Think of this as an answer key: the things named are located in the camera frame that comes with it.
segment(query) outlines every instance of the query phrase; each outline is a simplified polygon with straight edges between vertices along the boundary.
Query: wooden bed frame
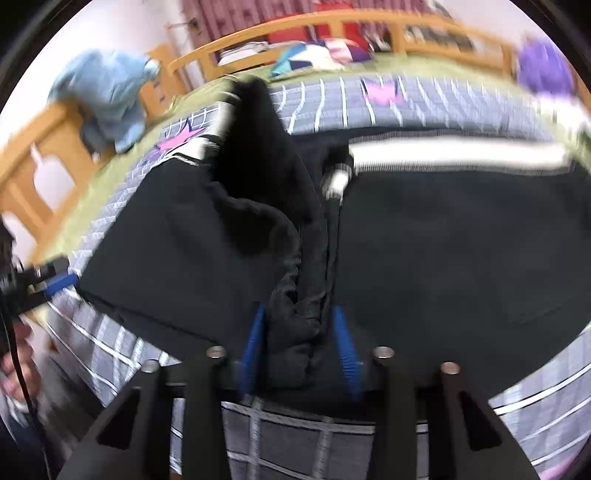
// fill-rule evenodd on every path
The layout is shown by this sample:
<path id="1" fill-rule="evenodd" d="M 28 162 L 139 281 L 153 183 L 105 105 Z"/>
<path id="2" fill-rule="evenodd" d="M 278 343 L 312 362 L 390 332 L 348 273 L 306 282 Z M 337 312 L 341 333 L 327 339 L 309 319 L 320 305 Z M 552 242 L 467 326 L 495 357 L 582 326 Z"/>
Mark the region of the wooden bed frame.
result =
<path id="1" fill-rule="evenodd" d="M 193 61 L 199 63 L 205 79 L 210 81 L 229 73 L 276 61 L 282 52 L 282 49 L 277 48 L 216 66 L 212 54 L 223 48 L 288 28 L 319 24 L 327 24 L 332 37 L 344 37 L 343 24 L 354 22 L 386 24 L 391 33 L 391 47 L 395 53 L 432 54 L 506 77 L 513 74 L 515 50 L 512 45 L 474 28 L 455 24 L 447 18 L 380 9 L 319 12 L 256 25 L 220 38 L 176 59 L 166 45 L 149 52 L 150 56 L 162 62 L 163 68 L 159 85 L 148 84 L 140 92 L 140 98 L 148 112 L 148 123 L 165 111 L 174 96 L 187 93 L 179 70 Z M 405 33 L 409 26 L 415 25 L 470 37 L 487 48 L 496 50 L 496 54 L 459 51 L 457 47 L 443 46 L 431 41 L 409 40 Z M 589 91 L 581 81 L 578 82 L 578 87 L 581 98 L 589 102 L 587 107 L 591 109 Z M 29 262 L 36 262 L 42 257 L 44 249 L 51 244 L 59 231 L 62 221 L 71 212 L 87 189 L 90 179 L 100 168 L 100 163 L 96 164 L 92 160 L 80 140 L 81 124 L 82 117 L 76 105 L 52 103 L 15 135 L 0 152 L 0 209 L 13 213 L 37 241 L 37 247 L 27 259 Z M 74 189 L 57 210 L 51 210 L 44 203 L 33 185 L 36 167 L 30 156 L 33 144 L 42 155 L 58 156 L 75 182 Z"/>

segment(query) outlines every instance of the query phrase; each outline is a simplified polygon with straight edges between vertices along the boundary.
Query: plaid blanket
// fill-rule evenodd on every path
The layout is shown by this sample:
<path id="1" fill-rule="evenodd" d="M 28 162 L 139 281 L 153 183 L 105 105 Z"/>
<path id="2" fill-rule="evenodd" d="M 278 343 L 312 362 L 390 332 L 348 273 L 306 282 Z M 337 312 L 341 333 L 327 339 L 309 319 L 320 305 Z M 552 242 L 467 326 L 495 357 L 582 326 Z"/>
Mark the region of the plaid blanket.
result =
<path id="1" fill-rule="evenodd" d="M 393 98 L 368 95 L 366 82 L 395 89 Z M 454 79 L 349 76 L 294 82 L 271 90 L 275 109 L 291 134 L 370 125 L 492 131 L 506 137 L 552 140 L 526 98 Z M 171 122 L 160 135 L 171 140 L 186 127 L 206 135 L 219 104 Z M 139 160 L 70 256 L 81 272 L 109 226 L 142 179 L 165 154 L 159 146 Z M 146 359 L 175 363 L 67 290 L 50 304 L 48 328 L 60 354 L 103 405 L 109 404 Z M 560 470 L 591 433 L 591 330 L 539 371 L 491 399 L 491 406 L 539 472 Z M 223 403 L 228 456 L 235 480 L 365 478 L 374 427 L 269 405 L 260 398 Z M 174 406 L 171 467 L 181 471 L 183 400 Z M 417 426 L 418 475 L 428 476 L 428 425 Z"/>

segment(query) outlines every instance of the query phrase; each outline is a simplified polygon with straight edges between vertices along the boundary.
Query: light blue cloth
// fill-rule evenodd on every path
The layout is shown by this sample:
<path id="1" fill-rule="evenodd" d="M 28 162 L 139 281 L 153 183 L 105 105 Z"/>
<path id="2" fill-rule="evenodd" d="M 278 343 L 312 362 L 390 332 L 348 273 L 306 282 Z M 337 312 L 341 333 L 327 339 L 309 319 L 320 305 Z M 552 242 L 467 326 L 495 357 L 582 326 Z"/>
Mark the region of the light blue cloth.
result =
<path id="1" fill-rule="evenodd" d="M 75 98 L 94 118 L 82 139 L 94 151 L 109 142 L 117 153 L 129 150 L 144 134 L 145 112 L 138 100 L 142 85 L 158 77 L 160 64 L 145 55 L 119 50 L 88 50 L 71 60 L 53 83 L 49 101 Z"/>

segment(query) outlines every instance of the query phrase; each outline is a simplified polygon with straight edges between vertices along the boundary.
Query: black bracket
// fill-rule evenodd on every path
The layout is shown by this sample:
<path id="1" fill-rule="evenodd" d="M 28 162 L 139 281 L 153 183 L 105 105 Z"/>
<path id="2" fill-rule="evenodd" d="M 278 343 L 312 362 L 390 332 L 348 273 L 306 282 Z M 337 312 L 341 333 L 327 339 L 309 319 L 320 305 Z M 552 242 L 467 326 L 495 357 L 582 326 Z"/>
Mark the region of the black bracket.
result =
<path id="1" fill-rule="evenodd" d="M 427 400 L 429 478 L 538 480 L 519 443 L 463 370 L 443 363 L 440 386 Z"/>
<path id="2" fill-rule="evenodd" d="M 202 351 L 192 361 L 169 367 L 145 362 L 98 417 L 58 480 L 168 480 L 175 398 L 185 398 L 183 477 L 231 480 L 220 401 L 232 382 L 224 386 L 220 374 L 232 368 L 223 347 Z M 377 347 L 373 354 L 384 373 L 385 396 L 368 479 L 415 480 L 415 385 L 391 348 Z M 439 378 L 426 401 L 429 477 L 538 480 L 517 441 L 474 392 L 460 366 L 443 363 Z"/>
<path id="3" fill-rule="evenodd" d="M 173 400 L 185 398 L 183 476 L 230 480 L 215 379 L 226 351 L 213 346 L 190 362 L 148 360 L 103 410 L 59 480 L 168 480 Z"/>

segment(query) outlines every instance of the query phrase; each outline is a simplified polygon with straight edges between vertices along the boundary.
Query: purple bag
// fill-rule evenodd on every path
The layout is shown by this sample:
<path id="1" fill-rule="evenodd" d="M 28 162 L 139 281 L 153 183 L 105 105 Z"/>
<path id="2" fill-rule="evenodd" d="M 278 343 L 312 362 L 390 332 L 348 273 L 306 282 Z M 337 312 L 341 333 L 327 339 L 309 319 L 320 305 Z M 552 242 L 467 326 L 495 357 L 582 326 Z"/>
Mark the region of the purple bag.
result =
<path id="1" fill-rule="evenodd" d="M 519 54 L 519 84 L 533 93 L 570 96 L 574 80 L 569 64 L 550 43 L 529 40 Z"/>

